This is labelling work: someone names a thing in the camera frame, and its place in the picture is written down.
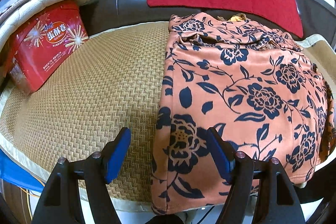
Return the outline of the orange floral garment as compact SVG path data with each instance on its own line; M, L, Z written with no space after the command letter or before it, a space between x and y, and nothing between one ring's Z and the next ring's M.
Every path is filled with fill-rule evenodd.
M280 160L291 182L335 156L331 82L287 32L204 12L169 21L153 144L152 208L174 214L224 203L207 130L256 160Z

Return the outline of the blue fabric item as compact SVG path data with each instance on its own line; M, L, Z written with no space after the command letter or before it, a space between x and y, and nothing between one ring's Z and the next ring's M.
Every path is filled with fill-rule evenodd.
M3 151L0 155L1 179L23 189L41 193L44 186L30 173L15 164Z

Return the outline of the woven bamboo mat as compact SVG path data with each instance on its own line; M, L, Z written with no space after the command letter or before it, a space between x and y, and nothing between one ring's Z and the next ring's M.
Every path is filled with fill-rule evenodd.
M39 180L56 159L85 158L131 130L109 195L119 209L153 210L151 176L169 23L147 23L89 39L37 92L9 85L1 96L1 149ZM321 36L298 43L335 95L335 53Z

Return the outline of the red egg roll box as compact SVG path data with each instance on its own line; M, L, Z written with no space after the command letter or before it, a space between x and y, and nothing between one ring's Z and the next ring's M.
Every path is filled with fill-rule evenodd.
M9 75L24 94L30 95L87 40L75 0L50 5L6 40L1 50L1 76Z

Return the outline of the dark brown leather headboard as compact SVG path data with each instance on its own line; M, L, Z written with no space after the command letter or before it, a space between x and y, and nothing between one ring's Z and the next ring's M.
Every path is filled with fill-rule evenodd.
M303 26L303 36L322 35L335 48L335 8L324 0L295 0ZM89 35L111 28L138 23L168 21L173 14L186 16L206 12L225 19L234 10L214 10L194 7L149 7L147 0L91 0L80 7L80 15Z

